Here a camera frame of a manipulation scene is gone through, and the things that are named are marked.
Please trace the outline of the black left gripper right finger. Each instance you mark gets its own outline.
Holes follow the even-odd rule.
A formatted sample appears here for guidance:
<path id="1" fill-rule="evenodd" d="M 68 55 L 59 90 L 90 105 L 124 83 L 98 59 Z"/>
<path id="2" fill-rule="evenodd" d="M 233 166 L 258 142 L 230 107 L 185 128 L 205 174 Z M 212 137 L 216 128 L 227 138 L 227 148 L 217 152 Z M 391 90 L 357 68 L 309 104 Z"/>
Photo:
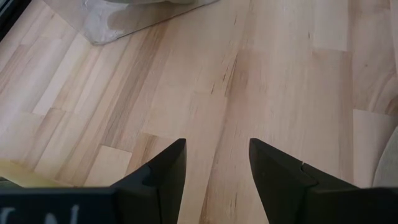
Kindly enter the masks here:
<path id="1" fill-rule="evenodd" d="M 310 189 L 357 188 L 257 138 L 249 141 L 249 161 L 270 224 L 299 224 Z"/>

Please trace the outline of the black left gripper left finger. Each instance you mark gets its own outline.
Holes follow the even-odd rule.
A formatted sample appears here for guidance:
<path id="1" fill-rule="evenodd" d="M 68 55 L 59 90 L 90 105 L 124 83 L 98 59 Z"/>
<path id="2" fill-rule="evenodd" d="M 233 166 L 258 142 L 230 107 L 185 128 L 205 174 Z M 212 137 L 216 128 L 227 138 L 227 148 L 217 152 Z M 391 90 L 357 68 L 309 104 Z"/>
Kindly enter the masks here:
<path id="1" fill-rule="evenodd" d="M 177 224 L 186 165 L 186 140 L 178 139 L 114 183 L 118 224 Z"/>

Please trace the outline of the black table frame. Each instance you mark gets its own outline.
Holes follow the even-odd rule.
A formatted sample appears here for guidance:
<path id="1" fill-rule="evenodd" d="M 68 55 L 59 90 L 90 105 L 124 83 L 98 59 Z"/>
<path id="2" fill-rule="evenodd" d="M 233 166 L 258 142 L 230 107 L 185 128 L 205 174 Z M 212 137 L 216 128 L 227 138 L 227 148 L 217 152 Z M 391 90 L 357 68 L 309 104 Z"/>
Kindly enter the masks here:
<path id="1" fill-rule="evenodd" d="M 0 0 L 0 42 L 32 0 Z"/>

